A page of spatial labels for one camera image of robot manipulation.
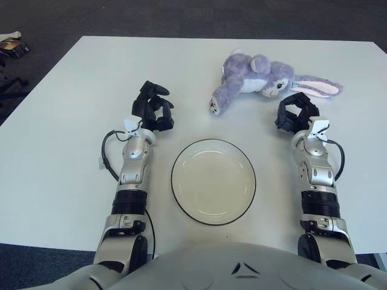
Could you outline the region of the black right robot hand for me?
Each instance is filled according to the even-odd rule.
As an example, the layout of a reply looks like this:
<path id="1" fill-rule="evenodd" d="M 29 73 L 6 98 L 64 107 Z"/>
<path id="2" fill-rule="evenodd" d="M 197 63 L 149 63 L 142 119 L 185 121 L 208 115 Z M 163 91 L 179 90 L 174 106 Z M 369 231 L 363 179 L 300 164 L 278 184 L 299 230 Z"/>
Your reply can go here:
<path id="1" fill-rule="evenodd" d="M 286 106 L 295 105 L 301 111 L 297 115 L 286 109 Z M 294 134 L 299 131 L 308 130 L 311 117 L 320 116 L 319 109 L 302 92 L 293 94 L 279 102 L 275 125 L 278 129 L 283 129 Z"/>

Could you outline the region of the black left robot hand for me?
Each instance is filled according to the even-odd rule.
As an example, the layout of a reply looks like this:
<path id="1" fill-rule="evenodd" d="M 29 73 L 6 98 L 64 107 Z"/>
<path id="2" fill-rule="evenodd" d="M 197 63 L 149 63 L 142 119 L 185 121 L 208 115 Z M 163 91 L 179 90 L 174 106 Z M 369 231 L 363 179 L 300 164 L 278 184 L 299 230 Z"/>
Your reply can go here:
<path id="1" fill-rule="evenodd" d="M 167 131 L 174 126 L 171 109 L 174 105 L 163 96 L 169 91 L 155 83 L 145 81 L 132 105 L 132 115 L 141 118 L 141 128 L 150 131 Z"/>

